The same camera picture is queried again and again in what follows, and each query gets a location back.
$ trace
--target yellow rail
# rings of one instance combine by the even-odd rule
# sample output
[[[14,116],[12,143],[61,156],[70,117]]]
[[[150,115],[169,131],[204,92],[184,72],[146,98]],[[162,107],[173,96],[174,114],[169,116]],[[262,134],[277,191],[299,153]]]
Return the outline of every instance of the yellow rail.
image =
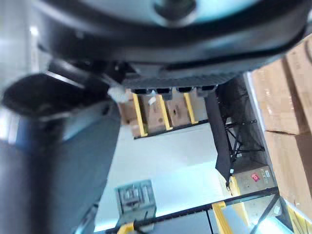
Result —
[[[135,104],[137,123],[138,123],[139,129],[140,129],[141,137],[146,137],[147,136],[147,132],[145,131],[145,128],[144,128],[143,119],[142,119],[142,113],[141,113],[141,108],[140,108],[140,103],[138,101],[137,94],[133,94],[133,102]]]
[[[185,98],[185,101],[186,101],[187,109],[189,111],[191,123],[192,124],[198,123],[198,121],[195,121],[194,112],[193,112],[193,108],[192,108],[192,104],[191,104],[190,94],[189,93],[184,93],[184,98]]]
[[[221,208],[226,207],[225,202],[221,201],[213,204],[213,210],[216,217],[216,222],[221,234],[233,234],[228,224],[228,221],[224,217]]]
[[[173,127],[170,126],[166,105],[165,105],[164,99],[162,98],[162,95],[159,95],[159,98],[160,98],[160,107],[162,111],[162,116],[165,121],[166,130],[168,131],[168,130],[173,129]]]

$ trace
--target black metal frame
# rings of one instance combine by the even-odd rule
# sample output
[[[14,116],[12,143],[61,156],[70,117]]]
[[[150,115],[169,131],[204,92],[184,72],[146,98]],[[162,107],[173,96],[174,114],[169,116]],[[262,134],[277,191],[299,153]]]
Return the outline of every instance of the black metal frame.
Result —
[[[260,190],[257,192],[253,192],[253,193],[245,194],[245,195],[241,195],[241,196],[230,197],[230,198],[224,200],[224,203],[227,206],[229,206],[229,205],[234,205],[234,204],[237,204],[240,202],[246,202],[246,201],[250,201],[250,200],[254,200],[254,199],[258,199],[258,198],[262,198],[262,197],[266,197],[266,196],[271,196],[271,195],[275,195],[275,196],[279,197],[279,190],[277,187],[264,189],[264,190]],[[149,218],[149,219],[145,219],[145,220],[141,220],[141,221],[140,220],[135,221],[134,222],[134,229],[140,230],[141,227],[144,227],[144,226],[147,226],[150,224],[159,223],[159,222],[163,222],[163,221],[170,220],[173,218],[179,218],[179,217],[186,216],[186,215],[192,215],[192,214],[196,214],[196,213],[200,213],[200,212],[205,212],[205,211],[211,210],[213,208],[212,204],[214,204],[214,203],[209,203],[206,205],[197,206],[194,208],[175,212],[172,214],[166,214],[166,215],[163,215],[160,217],[154,217],[154,218]],[[119,229],[120,229],[120,227],[114,227],[114,228],[107,229],[107,230],[102,231],[102,232],[97,232],[97,234],[115,234],[118,232]]]
[[[259,146],[258,149],[244,149],[242,150],[241,147],[244,145],[244,143],[239,140],[240,137],[240,126],[248,125],[248,124],[254,124],[257,123],[257,120],[251,120],[248,122],[242,122],[242,123],[225,123],[225,131],[227,133],[227,140],[229,144],[229,149],[231,152],[231,163],[234,163],[237,159],[238,154],[244,154],[244,153],[251,153],[251,152],[262,152],[265,151],[265,148],[261,146],[257,141],[255,141],[252,137],[251,139]],[[237,127],[237,133],[235,135],[235,132],[233,133],[231,129]],[[234,146],[232,146],[230,141],[230,136],[232,136],[235,139]]]

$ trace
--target cardboard box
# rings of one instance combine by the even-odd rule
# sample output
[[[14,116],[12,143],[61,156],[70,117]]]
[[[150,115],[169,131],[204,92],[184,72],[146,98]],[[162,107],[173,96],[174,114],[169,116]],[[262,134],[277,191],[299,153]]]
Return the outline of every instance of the cardboard box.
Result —
[[[312,37],[287,54],[292,77],[312,131]]]
[[[312,136],[265,133],[280,195],[312,219]]]
[[[308,131],[285,59],[255,70],[253,85],[267,131],[297,135]]]
[[[273,175],[267,165],[243,157],[234,163],[234,174],[241,195],[275,187]],[[258,223],[274,195],[244,202],[248,226]],[[268,216],[281,215],[281,204],[277,201]]]
[[[168,115],[173,127],[183,126],[191,123],[184,95],[173,92],[173,98],[166,101]]]

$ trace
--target white wall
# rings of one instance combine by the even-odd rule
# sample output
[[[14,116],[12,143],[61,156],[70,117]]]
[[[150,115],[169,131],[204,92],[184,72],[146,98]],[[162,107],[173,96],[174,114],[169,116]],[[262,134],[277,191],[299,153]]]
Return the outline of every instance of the white wall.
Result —
[[[120,186],[180,168],[216,161],[209,124],[133,140],[128,126],[120,129],[108,181]]]

